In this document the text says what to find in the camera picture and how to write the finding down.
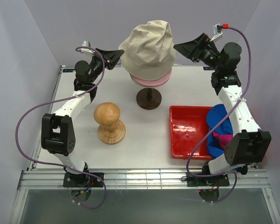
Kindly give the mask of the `beige bucket hat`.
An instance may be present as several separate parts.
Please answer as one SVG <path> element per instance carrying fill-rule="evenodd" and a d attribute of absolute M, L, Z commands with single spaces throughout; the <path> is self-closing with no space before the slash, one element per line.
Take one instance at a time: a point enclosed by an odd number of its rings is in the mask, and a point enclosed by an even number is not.
<path fill-rule="evenodd" d="M 119 45 L 120 57 L 129 74 L 143 80 L 156 80 L 166 75 L 175 63 L 170 24 L 163 20 L 148 21 L 135 27 Z"/>

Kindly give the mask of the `pink bucket hat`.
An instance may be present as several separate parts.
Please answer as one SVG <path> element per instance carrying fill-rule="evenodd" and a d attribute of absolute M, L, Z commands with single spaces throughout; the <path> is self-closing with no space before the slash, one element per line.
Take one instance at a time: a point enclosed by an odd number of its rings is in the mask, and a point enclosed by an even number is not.
<path fill-rule="evenodd" d="M 140 79 L 136 76 L 133 76 L 130 74 L 131 79 L 138 85 L 143 86 L 143 87 L 159 87 L 164 85 L 169 79 L 172 74 L 172 70 L 170 70 L 166 75 L 163 77 L 156 79 L 156 80 L 143 80 Z"/>

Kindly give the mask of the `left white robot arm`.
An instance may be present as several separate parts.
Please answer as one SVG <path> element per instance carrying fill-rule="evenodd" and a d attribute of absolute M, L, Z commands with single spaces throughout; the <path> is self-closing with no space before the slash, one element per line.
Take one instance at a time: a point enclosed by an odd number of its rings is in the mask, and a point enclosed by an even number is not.
<path fill-rule="evenodd" d="M 82 187 L 89 183 L 90 176 L 86 172 L 87 164 L 74 152 L 76 138 L 73 122 L 94 100 L 97 92 L 95 80 L 105 69 L 112 70 L 124 51 L 89 47 L 79 47 L 77 51 L 91 53 L 91 62 L 81 60 L 75 64 L 76 78 L 72 98 L 54 113 L 43 115 L 41 146 L 55 155 L 62 162 L 65 171 L 74 174 L 74 182 Z"/>

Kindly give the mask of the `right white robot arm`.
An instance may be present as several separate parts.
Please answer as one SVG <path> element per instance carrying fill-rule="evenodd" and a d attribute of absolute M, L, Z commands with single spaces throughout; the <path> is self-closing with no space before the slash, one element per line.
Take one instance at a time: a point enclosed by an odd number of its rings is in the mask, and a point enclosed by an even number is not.
<path fill-rule="evenodd" d="M 236 67 L 240 62 L 241 47 L 234 42 L 218 51 L 213 40 L 205 33 L 185 43 L 175 44 L 174 49 L 193 62 L 202 61 L 214 69 L 211 84 L 227 111 L 233 130 L 233 138 L 224 153 L 204 166 L 201 177 L 206 185 L 213 185 L 219 175 L 235 168 L 262 162 L 271 142 L 271 135 L 256 123 L 246 104 Z"/>

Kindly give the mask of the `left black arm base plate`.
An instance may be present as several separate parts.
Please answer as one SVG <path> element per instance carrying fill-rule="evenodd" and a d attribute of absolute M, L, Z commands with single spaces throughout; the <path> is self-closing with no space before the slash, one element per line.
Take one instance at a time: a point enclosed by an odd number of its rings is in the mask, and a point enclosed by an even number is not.
<path fill-rule="evenodd" d="M 103 187 L 102 180 L 104 179 L 104 173 L 91 173 L 94 176 L 85 174 L 72 174 L 65 173 L 63 179 L 63 187 L 67 188 L 82 188 L 82 187 Z"/>

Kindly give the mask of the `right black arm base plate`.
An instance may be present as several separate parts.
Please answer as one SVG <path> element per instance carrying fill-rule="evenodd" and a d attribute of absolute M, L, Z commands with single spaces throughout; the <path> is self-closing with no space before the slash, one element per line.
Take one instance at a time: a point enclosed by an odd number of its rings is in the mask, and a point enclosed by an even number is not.
<path fill-rule="evenodd" d="M 182 182 L 186 182 L 188 187 L 217 187 L 218 185 L 221 187 L 227 187 L 230 185 L 229 179 L 227 175 L 219 175 L 214 177 L 194 177 L 187 173 L 185 176 L 181 178 Z"/>

